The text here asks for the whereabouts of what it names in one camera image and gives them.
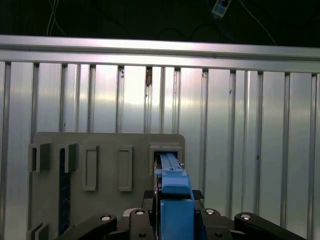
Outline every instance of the gray plastic bracket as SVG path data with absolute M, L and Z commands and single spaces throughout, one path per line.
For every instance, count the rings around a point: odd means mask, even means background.
M 154 175 L 154 162 L 156 152 L 177 152 L 178 160 L 184 164 L 183 149 L 178 142 L 149 142 L 149 175 Z
M 99 146 L 87 145 L 82 154 L 82 188 L 85 191 L 97 189 Z
M 42 227 L 42 223 L 26 232 L 26 240 L 35 240 L 36 231 Z
M 122 145 L 118 150 L 118 189 L 120 192 L 132 190 L 133 146 Z
M 37 172 L 50 169 L 50 143 L 29 144 L 28 149 L 28 170 L 29 172 Z
M 49 240 L 49 225 L 43 225 L 34 233 L 34 240 Z
M 77 169 L 77 144 L 60 144 L 59 151 L 64 149 L 64 172 L 71 173 Z

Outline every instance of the rectangular slot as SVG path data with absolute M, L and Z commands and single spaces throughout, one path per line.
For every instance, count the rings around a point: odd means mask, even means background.
M 37 168 L 37 148 L 32 148 L 32 171 L 35 171 Z
M 123 146 L 118 151 L 118 189 L 121 192 L 132 190 L 132 146 Z
M 83 161 L 83 190 L 95 191 L 98 178 L 98 147 L 85 150 Z

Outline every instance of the screw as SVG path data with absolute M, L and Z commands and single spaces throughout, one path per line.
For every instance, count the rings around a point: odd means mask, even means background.
M 242 214 L 241 218 L 244 219 L 244 220 L 249 220 L 251 217 L 249 215 L 247 215 L 247 214 Z
M 108 221 L 108 220 L 110 220 L 110 217 L 109 217 L 109 216 L 103 216 L 103 217 L 101 218 L 101 220 L 102 220 L 102 221 Z
M 207 214 L 209 214 L 209 215 L 212 215 L 212 214 L 215 213 L 215 211 L 213 211 L 212 209 L 207 209 L 207 210 L 205 210 L 205 212 L 206 212 Z
M 216 232 L 215 234 L 214 234 L 217 238 L 222 238 L 222 233 L 221 232 Z
M 145 212 L 142 211 L 142 210 L 138 210 L 138 211 L 135 212 L 135 214 L 137 214 L 137 215 L 142 215 L 142 214 L 144 214 L 144 213 L 145 213 Z

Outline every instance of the black plastic part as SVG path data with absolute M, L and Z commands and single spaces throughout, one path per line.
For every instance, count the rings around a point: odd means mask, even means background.
M 90 217 L 55 240 L 102 240 L 105 235 L 117 230 L 117 218 L 109 213 Z
M 242 215 L 248 215 L 250 219 L 246 220 L 241 217 Z M 249 212 L 242 212 L 235 215 L 234 224 L 237 229 L 240 229 L 252 237 L 261 236 L 263 239 L 273 240 L 304 240 L 303 237 Z
M 138 208 L 130 213 L 129 223 L 130 240 L 155 240 L 148 210 Z
M 200 237 L 207 240 L 233 240 L 230 230 L 234 229 L 234 222 L 215 209 L 204 208 L 201 211 L 203 233 L 198 233 Z

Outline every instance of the blue strip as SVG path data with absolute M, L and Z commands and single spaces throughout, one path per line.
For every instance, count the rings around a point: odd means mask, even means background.
M 70 226 L 70 173 L 65 173 L 65 149 L 60 150 L 59 236 Z

